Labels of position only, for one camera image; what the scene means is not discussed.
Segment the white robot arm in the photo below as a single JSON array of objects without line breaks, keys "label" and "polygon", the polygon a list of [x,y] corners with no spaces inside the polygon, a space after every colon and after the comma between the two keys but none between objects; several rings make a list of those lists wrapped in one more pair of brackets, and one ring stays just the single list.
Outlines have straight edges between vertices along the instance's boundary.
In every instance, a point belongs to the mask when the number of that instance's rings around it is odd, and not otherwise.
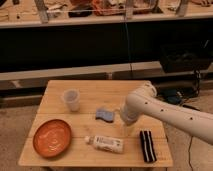
[{"label": "white robot arm", "polygon": [[131,91],[121,109],[123,122],[130,126],[145,114],[213,145],[213,114],[172,105],[156,96],[157,90],[151,83]]}]

